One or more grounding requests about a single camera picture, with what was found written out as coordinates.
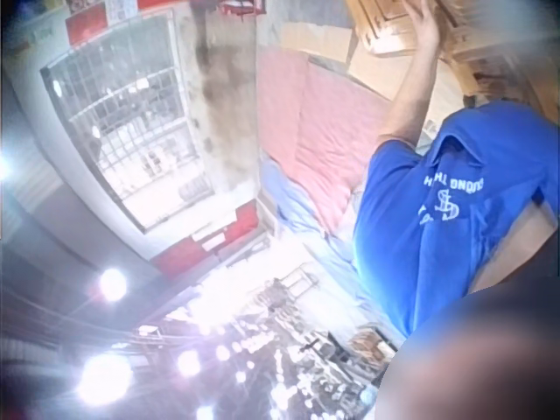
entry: red panel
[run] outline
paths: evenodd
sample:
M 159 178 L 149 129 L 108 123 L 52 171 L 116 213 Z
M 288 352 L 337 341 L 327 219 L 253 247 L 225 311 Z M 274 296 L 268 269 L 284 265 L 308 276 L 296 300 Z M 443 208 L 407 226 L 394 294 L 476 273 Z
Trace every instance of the red panel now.
M 186 0 L 138 0 L 138 9 L 140 11 L 145 11 L 146 9 L 151 9 L 152 7 L 165 6 L 166 4 L 173 4 L 184 2 Z
M 70 45 L 75 46 L 105 31 L 108 27 L 105 3 L 85 9 L 66 20 Z
M 201 263 L 211 254 L 239 238 L 242 238 L 244 235 L 249 234 L 258 226 L 259 220 L 256 213 L 256 202 L 254 200 L 237 208 L 235 213 L 237 215 L 237 221 L 234 223 L 201 239 L 199 242 L 194 241 L 192 237 L 185 238 L 166 249 L 160 255 L 154 257 L 152 262 L 169 278 L 177 277 L 179 274 L 185 273 L 198 263 Z M 210 252 L 206 252 L 202 248 L 202 243 L 221 233 L 226 236 L 226 240 Z

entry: white wall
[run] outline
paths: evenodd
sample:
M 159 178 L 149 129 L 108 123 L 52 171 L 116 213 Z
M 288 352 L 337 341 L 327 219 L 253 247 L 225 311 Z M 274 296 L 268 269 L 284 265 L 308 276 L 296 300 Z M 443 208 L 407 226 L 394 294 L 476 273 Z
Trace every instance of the white wall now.
M 186 28 L 189 26 L 190 19 L 188 4 L 179 3 L 173 10 L 178 51 L 186 76 L 185 89 L 190 83 L 194 90 L 197 88 L 200 90 L 200 87 L 197 87 L 197 83 L 200 83 L 200 76 L 197 74 L 198 68 L 193 64 L 193 39 L 184 36 L 188 32 Z M 150 259 L 207 222 L 219 218 L 256 196 L 257 146 L 255 132 L 251 133 L 250 125 L 248 129 L 241 132 L 231 130 L 240 136 L 226 139 L 230 146 L 228 149 L 221 147 L 224 141 L 220 141 L 219 134 L 221 133 L 223 136 L 224 130 L 228 133 L 228 127 L 220 128 L 215 124 L 212 125 L 211 122 L 206 122 L 210 120 L 212 110 L 205 108 L 202 97 L 198 97 L 189 105 L 191 112 L 202 121 L 201 130 L 193 133 L 193 140 L 205 160 L 217 194 L 186 209 L 167 222 L 153 228 L 147 234 L 142 234 L 105 193 L 85 166 L 54 111 L 39 73 L 42 67 L 50 64 L 70 49 L 65 23 L 68 17 L 69 11 L 64 7 L 48 13 L 39 21 L 16 29 L 12 34 L 16 38 L 27 37 L 41 28 L 51 28 L 52 35 L 16 58 L 4 55 L 3 67 L 31 127 L 38 135 L 41 147 L 57 168 L 59 175 L 109 229 L 129 244 L 141 257 Z M 234 98 L 237 100 L 243 97 L 250 98 L 250 89 L 251 87 L 248 86 L 248 92 L 245 95 L 237 94 L 234 95 Z M 208 137 L 216 140 L 213 153 L 206 152 L 204 148 L 204 141 Z M 252 161 L 255 162 L 255 168 L 251 165 Z

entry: blue shirt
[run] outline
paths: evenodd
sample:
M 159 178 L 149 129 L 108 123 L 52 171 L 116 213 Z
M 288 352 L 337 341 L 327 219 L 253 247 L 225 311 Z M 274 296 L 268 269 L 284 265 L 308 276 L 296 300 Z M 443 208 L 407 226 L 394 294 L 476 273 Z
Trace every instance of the blue shirt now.
M 408 337 L 467 294 L 531 200 L 558 214 L 558 127 L 492 102 L 449 116 L 428 153 L 383 144 L 354 231 L 360 281 Z

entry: raised arm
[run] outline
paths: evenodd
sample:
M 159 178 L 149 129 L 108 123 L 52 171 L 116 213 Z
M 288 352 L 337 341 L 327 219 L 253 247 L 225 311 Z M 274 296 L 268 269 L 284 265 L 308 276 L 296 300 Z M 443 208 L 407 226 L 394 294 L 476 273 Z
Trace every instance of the raised arm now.
M 412 19 L 418 47 L 381 127 L 378 144 L 399 139 L 416 148 L 436 82 L 441 35 L 428 0 L 416 1 L 419 8 L 410 0 L 402 2 Z

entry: pink fabric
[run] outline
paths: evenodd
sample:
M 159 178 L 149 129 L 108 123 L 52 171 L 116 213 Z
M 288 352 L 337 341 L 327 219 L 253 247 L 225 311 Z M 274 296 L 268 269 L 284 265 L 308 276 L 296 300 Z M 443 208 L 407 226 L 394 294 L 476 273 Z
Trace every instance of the pink fabric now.
M 309 64 L 302 53 L 265 48 L 257 73 L 261 146 L 309 193 L 319 222 L 334 232 L 362 181 L 389 102 Z

